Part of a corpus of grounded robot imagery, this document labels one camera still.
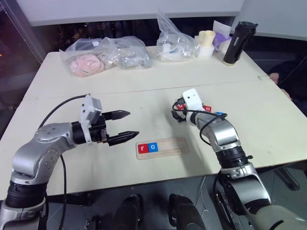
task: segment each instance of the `floor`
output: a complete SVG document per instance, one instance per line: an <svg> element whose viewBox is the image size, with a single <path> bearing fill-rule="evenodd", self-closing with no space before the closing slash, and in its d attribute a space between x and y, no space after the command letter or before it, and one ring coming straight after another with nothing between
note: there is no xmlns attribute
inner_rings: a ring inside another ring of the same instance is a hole
<svg viewBox="0 0 307 230"><path fill-rule="evenodd" d="M272 202L287 207L294 213L307 219L307 178L302 170L289 168L294 178L300 183L298 191L291 191L274 171L265 172L260 175L265 184ZM126 186L121 188L105 189L95 191L96 201L90 207L68 205L64 222L66 230L83 230L87 219L94 215L102 217L103 229L107 230L112 220L112 215L124 198L132 194L142 194L144 199L144 222L139 227L141 230L172 230L168 222L167 205L171 193L183 194L196 204L201 213L207 230L225 230L226 226L221 221L214 208L209 194L212 193L214 176L207 176L202 187L202 198L200 186L203 177L177 179L158 183ZM62 214L62 204L50 203L50 213L47 229L58 229ZM245 217L237 219L236 226L242 226L244 230L253 230Z"/></svg>

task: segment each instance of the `plastic bag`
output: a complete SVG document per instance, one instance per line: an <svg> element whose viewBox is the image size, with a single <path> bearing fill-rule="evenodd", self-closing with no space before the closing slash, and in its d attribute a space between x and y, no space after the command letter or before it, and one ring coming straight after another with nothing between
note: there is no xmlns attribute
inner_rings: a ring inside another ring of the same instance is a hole
<svg viewBox="0 0 307 230"><path fill-rule="evenodd" d="M102 42L101 38L81 38L60 56L66 66L77 76L86 77L114 66L110 61L111 47Z"/></svg>
<svg viewBox="0 0 307 230"><path fill-rule="evenodd" d="M110 60L124 68L148 68L153 65L153 59L148 53L143 41L134 36L122 38L104 38L113 47Z"/></svg>
<svg viewBox="0 0 307 230"><path fill-rule="evenodd" d="M161 61L185 61L195 55L195 41L189 35L181 33L172 21L159 11L157 13L159 29L156 55Z"/></svg>

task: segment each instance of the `black tumbler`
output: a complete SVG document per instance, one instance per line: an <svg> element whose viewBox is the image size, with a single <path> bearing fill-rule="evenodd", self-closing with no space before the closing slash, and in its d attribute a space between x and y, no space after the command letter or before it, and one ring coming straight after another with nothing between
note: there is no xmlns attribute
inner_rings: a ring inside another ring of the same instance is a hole
<svg viewBox="0 0 307 230"><path fill-rule="evenodd" d="M248 43L249 39L255 34L258 24L249 22L239 22L236 26L234 36L224 56L223 63L232 66L240 59L240 55Z"/></svg>

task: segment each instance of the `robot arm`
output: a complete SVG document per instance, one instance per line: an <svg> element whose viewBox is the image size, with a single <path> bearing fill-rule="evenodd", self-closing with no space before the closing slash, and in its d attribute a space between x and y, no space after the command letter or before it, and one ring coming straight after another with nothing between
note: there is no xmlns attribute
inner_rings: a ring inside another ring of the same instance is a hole
<svg viewBox="0 0 307 230"><path fill-rule="evenodd" d="M221 165L219 181L237 215L245 215L257 230L305 230L305 220L284 207L271 204L271 199L254 166L241 147L235 128L224 117L202 112L202 102L195 89L183 92L174 104L173 117L196 126L209 139Z"/></svg>
<svg viewBox="0 0 307 230"><path fill-rule="evenodd" d="M101 113L97 99L86 95L81 108L81 123L54 123L37 130L32 140L18 149L13 158L13 172L7 198L0 209L0 230L38 229L45 204L45 193L60 155L79 144L126 142L139 132L127 131L110 137L106 120L129 115L118 110Z"/></svg>

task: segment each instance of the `white wall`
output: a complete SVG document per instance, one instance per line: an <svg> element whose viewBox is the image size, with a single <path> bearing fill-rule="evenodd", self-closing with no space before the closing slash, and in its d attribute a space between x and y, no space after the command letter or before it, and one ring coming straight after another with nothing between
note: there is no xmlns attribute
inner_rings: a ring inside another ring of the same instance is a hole
<svg viewBox="0 0 307 230"><path fill-rule="evenodd" d="M237 16L244 0L17 0L31 26L169 17Z"/></svg>
<svg viewBox="0 0 307 230"><path fill-rule="evenodd" d="M239 21L258 23L256 35L307 40L307 0L245 0Z"/></svg>

